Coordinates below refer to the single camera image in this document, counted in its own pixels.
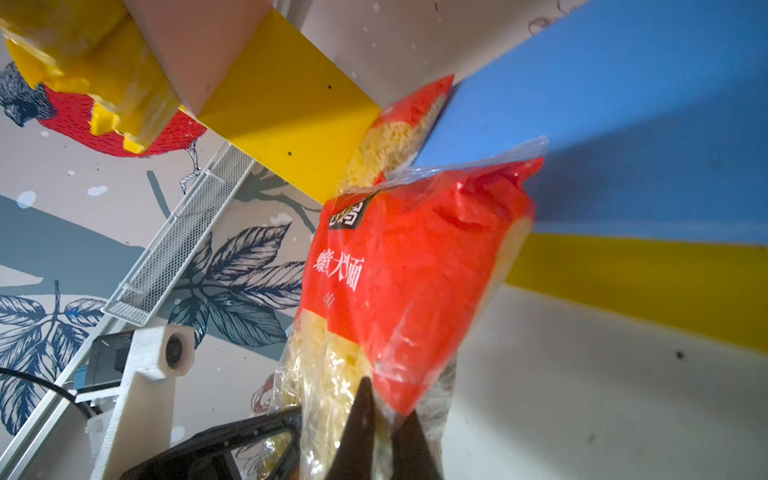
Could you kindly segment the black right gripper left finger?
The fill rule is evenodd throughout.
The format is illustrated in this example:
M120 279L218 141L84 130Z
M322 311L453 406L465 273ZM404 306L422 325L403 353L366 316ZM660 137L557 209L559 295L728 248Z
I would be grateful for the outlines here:
M345 425L327 480L369 480L375 437L375 403L372 381L363 377Z

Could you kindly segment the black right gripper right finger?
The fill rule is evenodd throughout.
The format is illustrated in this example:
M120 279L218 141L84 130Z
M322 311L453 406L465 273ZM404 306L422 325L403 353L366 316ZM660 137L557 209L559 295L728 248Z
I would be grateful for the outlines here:
M441 480L416 412L391 436L394 480Z

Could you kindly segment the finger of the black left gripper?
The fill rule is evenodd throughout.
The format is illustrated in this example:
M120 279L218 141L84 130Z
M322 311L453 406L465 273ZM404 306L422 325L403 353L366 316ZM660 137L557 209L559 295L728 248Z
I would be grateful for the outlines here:
M123 479L238 479L234 452L258 446L282 434L288 443L268 469L270 479L288 479L300 457L302 409L291 407L267 415L209 428L130 468Z

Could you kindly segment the red short pasta bag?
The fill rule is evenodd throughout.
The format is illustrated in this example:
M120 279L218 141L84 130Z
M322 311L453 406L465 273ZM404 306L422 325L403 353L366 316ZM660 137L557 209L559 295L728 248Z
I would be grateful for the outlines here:
M326 477L363 377L373 477L391 476L391 436L412 412L441 457L457 351L533 228L524 184L547 147L539 137L483 160L408 168L325 204L272 399L274 410L302 409L301 478Z

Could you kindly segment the red macaroni bag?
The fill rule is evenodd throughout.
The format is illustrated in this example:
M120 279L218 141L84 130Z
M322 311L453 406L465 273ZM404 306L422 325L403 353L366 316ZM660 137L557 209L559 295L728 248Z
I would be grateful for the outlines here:
M409 166L441 114L453 82L452 75L442 77L385 108L347 162L338 191L371 187Z

